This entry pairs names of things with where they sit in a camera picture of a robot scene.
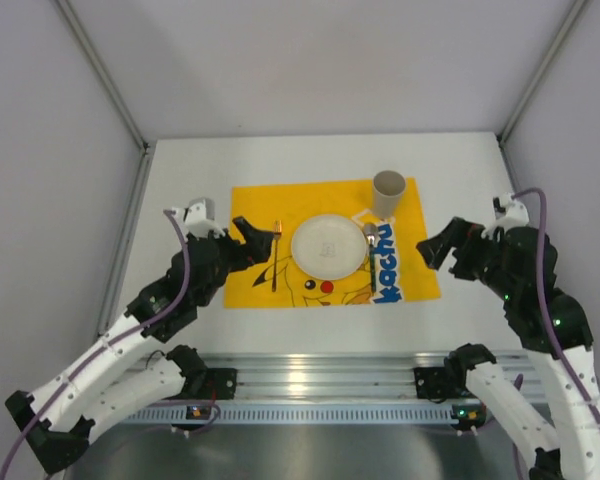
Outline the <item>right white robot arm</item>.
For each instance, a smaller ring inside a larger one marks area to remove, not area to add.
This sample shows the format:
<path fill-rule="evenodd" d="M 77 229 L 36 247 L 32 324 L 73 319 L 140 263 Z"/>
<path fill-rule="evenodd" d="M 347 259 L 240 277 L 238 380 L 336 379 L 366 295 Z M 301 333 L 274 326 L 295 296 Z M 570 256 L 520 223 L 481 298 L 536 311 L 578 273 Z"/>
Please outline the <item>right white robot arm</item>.
<path fill-rule="evenodd" d="M 416 249 L 431 270 L 446 257 L 457 279 L 478 281 L 502 301 L 504 317 L 537 373 L 549 421 L 508 381 L 482 344 L 450 352 L 454 386 L 477 398 L 507 433 L 532 479 L 600 479 L 600 387 L 593 335 L 581 304 L 555 284 L 558 253 L 546 233 L 547 202 L 530 224 L 519 194 L 494 198 L 489 225 L 454 217 Z"/>

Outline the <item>yellow pikachu cloth placemat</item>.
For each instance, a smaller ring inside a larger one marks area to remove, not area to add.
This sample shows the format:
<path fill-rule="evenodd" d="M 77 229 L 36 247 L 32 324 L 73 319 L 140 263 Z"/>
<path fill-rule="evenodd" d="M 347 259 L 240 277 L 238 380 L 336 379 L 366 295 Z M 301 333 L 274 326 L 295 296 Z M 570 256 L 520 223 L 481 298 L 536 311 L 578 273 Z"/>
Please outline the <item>yellow pikachu cloth placemat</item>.
<path fill-rule="evenodd" d="M 435 273 L 419 259 L 416 244 L 426 236 L 424 215 L 414 179 L 393 216 L 382 220 L 370 210 L 372 183 L 349 180 L 236 187 L 231 214 L 258 228 L 282 221 L 277 291 L 272 291 L 274 249 L 270 260 L 230 276 L 225 287 L 227 308 L 326 307 L 391 304 L 435 300 L 440 296 Z M 302 272 L 291 256 L 291 239 L 300 224 L 322 214 L 341 215 L 360 228 L 367 222 L 379 230 L 375 247 L 376 293 L 371 293 L 368 249 L 363 265 L 341 280 L 319 280 Z"/>

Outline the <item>spoon with green handle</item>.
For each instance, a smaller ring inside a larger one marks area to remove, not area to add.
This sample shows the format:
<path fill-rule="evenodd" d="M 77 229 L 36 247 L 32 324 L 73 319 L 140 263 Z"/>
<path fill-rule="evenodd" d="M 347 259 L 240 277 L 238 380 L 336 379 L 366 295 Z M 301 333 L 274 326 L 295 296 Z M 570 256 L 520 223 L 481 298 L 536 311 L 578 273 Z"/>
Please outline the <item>spoon with green handle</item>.
<path fill-rule="evenodd" d="M 371 222 L 367 222 L 363 225 L 363 233 L 366 237 L 368 244 L 368 258 L 369 258 L 369 272 L 370 272 L 370 286 L 371 293 L 376 293 L 376 263 L 375 263 L 375 247 L 378 240 L 378 227 Z"/>

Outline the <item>beige paper cup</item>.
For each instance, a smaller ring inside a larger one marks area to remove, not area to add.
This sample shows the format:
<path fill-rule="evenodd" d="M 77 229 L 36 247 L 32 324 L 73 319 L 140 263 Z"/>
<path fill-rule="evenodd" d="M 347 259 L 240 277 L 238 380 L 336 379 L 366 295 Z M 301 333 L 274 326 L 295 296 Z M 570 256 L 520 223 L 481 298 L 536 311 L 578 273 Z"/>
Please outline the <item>beige paper cup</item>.
<path fill-rule="evenodd" d="M 381 219 L 390 218 L 407 187 L 406 179 L 398 172 L 384 170 L 372 179 L 372 213 Z"/>

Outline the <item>copper coloured fork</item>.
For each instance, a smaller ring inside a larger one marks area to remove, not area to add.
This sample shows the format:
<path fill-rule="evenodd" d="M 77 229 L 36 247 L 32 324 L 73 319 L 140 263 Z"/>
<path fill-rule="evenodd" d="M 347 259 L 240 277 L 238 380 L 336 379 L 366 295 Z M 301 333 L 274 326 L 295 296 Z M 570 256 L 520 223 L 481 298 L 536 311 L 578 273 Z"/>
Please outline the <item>copper coloured fork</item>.
<path fill-rule="evenodd" d="M 273 277 L 272 277 L 272 291 L 277 291 L 277 273 L 278 273 L 278 252 L 279 252 L 279 241 L 282 236 L 282 221 L 274 221 L 274 263 L 273 263 Z"/>

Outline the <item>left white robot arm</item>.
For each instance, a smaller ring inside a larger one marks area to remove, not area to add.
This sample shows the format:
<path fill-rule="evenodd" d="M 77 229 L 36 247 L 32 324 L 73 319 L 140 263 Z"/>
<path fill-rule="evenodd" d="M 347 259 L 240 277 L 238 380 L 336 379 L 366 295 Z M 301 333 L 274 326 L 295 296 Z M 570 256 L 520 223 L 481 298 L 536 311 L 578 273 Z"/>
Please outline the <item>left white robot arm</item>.
<path fill-rule="evenodd" d="M 22 444 L 29 445 L 52 476 L 137 411 L 163 400 L 194 398 L 203 388 L 207 367 L 187 345 L 174 347 L 140 373 L 123 375 L 193 323 L 230 274 L 268 262 L 274 234 L 236 217 L 233 224 L 242 237 L 232 238 L 216 222 L 208 198 L 164 214 L 180 243 L 166 273 L 142 288 L 70 366 L 37 389 L 18 390 L 7 398 L 5 406 L 20 435 L 4 460 L 1 478 Z"/>

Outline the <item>white paper plate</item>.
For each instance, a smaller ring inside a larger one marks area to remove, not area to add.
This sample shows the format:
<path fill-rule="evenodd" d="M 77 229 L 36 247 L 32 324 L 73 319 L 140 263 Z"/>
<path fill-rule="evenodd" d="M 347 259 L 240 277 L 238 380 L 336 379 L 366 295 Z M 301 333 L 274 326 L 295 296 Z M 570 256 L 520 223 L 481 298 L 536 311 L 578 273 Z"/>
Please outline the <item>white paper plate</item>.
<path fill-rule="evenodd" d="M 319 280 L 341 280 L 356 272 L 367 257 L 361 228 L 336 214 L 313 216 L 298 226 L 291 239 L 297 267 Z"/>

